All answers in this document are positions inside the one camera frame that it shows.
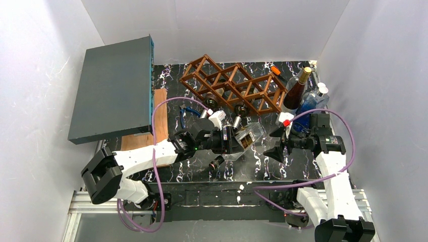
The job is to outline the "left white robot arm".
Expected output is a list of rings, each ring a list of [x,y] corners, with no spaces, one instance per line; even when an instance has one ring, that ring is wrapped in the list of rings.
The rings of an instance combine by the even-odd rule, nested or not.
[[[202,118],[156,145],[116,152],[101,148],[83,168],[81,176],[92,204],[102,204],[112,198],[138,204],[150,196],[149,188],[129,176],[157,165],[189,159],[198,150],[211,150],[219,155],[242,152],[244,148],[236,133],[233,126],[219,128],[211,120]]]

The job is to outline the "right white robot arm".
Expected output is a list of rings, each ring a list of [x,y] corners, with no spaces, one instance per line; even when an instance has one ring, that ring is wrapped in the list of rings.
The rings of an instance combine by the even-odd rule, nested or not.
[[[313,152],[327,200],[322,200],[310,181],[293,184],[293,187],[297,189],[297,202],[314,224],[315,241],[371,241],[376,229],[372,222],[363,218],[355,201],[343,139],[333,134],[328,113],[316,109],[316,113],[309,116],[309,133],[295,135],[291,132],[294,115],[281,112],[277,118],[279,127],[270,134],[280,140],[264,155],[280,161],[285,149]]]

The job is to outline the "blue square glass bottle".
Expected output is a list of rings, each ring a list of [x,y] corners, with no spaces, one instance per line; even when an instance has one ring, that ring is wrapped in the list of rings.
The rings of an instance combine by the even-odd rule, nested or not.
[[[296,115],[299,115],[305,111],[317,108],[325,108],[330,97],[328,95],[328,88],[323,86],[319,87],[315,91],[309,92],[303,97],[300,107],[296,111]],[[297,133],[306,133],[309,131],[309,118],[310,114],[306,114],[296,121],[293,121],[293,130]]]

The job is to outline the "dark bottle gold cap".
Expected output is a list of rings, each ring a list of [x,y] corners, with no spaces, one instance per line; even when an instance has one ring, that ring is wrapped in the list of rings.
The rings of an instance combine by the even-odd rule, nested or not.
[[[306,84],[311,72],[312,69],[310,67],[304,67],[301,70],[301,75],[298,77],[297,81],[294,83],[291,89],[288,90],[286,96],[283,99],[281,106],[282,112],[288,112],[291,114],[296,112],[306,90]]]

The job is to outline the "clear bottle white neck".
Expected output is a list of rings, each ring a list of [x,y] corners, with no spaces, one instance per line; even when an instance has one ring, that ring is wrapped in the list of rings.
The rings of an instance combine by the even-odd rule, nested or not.
[[[316,94],[321,87],[326,87],[325,83],[318,82],[315,89],[309,91],[307,94]]]

